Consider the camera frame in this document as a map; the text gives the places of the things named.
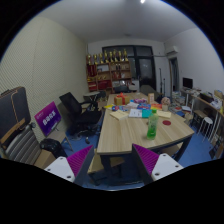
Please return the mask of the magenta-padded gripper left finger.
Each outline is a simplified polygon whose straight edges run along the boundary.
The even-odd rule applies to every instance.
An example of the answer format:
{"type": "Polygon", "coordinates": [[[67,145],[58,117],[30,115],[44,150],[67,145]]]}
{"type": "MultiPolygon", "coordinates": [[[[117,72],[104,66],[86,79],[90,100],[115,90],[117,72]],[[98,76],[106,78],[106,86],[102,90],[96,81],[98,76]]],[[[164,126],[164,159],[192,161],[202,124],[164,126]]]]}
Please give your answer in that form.
{"type": "Polygon", "coordinates": [[[58,157],[45,171],[82,186],[94,157],[94,146],[90,145],[69,157],[58,157]]]}

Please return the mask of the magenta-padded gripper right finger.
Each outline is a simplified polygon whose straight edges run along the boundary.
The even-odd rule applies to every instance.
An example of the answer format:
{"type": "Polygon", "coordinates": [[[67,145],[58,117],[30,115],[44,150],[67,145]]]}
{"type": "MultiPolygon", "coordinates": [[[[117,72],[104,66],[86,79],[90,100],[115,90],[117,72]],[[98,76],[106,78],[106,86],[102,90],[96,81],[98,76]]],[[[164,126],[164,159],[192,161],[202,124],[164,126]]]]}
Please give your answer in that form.
{"type": "Polygon", "coordinates": [[[132,154],[145,185],[182,169],[182,166],[167,153],[157,154],[140,145],[133,144],[132,154]]]}

